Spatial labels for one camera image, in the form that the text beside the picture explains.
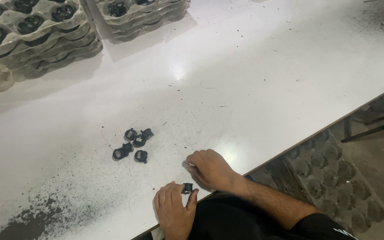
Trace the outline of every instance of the plastic packaging tray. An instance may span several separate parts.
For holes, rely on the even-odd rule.
[[[164,23],[179,21],[186,15],[189,0],[96,0],[97,7],[120,41],[131,41],[138,35],[161,27]],[[111,12],[121,6],[121,15]]]
[[[3,72],[38,77],[101,49],[85,0],[0,0]]]
[[[349,233],[366,232],[384,220],[380,199],[328,130],[285,156],[314,204]]]

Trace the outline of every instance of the hand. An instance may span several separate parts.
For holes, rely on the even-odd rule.
[[[155,209],[166,240],[186,240],[192,229],[198,189],[189,195],[188,203],[183,207],[181,193],[184,187],[173,181],[161,187],[155,195]]]
[[[186,158],[189,170],[205,186],[214,190],[234,193],[241,188],[243,177],[234,172],[225,159],[214,150],[195,151]]]

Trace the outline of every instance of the table surface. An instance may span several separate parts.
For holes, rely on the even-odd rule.
[[[0,93],[1,228],[43,211],[36,236],[131,239],[157,224],[161,186],[210,194],[182,165],[194,150],[245,174],[384,93],[384,1],[192,0],[188,11],[121,44],[97,17],[101,53]],[[130,127],[155,134],[147,164],[112,159]]]

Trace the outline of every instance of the stacked plastic trays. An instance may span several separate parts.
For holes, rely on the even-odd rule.
[[[85,0],[0,0],[3,72],[39,77],[101,50]]]
[[[189,0],[96,0],[100,13],[115,38],[131,41],[140,33],[153,31],[164,22],[186,15]]]

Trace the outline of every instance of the white table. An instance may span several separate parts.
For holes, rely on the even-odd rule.
[[[192,0],[117,45],[97,18],[102,53],[0,93],[0,226],[55,194],[69,222],[53,239],[128,240],[157,224],[159,187],[198,187],[182,166],[193,150],[241,174],[281,154],[384,93],[379,4]],[[129,127],[155,133],[147,164],[112,160]]]

